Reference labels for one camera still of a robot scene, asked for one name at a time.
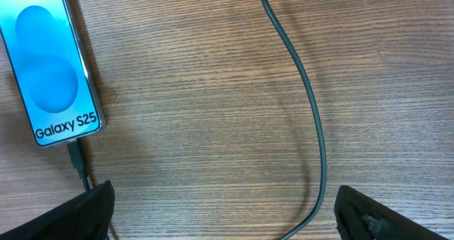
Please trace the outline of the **blue Galaxy smartphone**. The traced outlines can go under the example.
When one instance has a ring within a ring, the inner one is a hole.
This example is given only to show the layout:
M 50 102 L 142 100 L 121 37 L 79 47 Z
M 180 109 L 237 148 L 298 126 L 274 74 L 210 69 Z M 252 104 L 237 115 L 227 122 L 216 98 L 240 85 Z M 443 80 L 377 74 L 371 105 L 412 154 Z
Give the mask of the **blue Galaxy smartphone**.
M 40 147 L 104 127 L 70 0 L 1 0 L 1 34 Z

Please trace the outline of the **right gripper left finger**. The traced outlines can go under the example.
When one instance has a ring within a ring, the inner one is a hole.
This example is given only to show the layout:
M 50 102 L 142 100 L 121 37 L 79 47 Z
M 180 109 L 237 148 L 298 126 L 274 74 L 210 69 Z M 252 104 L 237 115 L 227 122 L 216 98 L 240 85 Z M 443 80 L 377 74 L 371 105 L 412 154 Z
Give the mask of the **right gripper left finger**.
M 1 235 L 1 240 L 104 240 L 114 213 L 109 180 Z

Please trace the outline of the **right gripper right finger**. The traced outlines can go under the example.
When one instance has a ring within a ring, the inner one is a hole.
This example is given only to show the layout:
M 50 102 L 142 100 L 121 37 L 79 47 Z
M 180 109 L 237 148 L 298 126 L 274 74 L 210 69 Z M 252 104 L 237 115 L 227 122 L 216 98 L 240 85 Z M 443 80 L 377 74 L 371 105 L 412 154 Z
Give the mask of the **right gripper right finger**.
M 334 214 L 342 240 L 447 240 L 347 185 L 338 189 Z

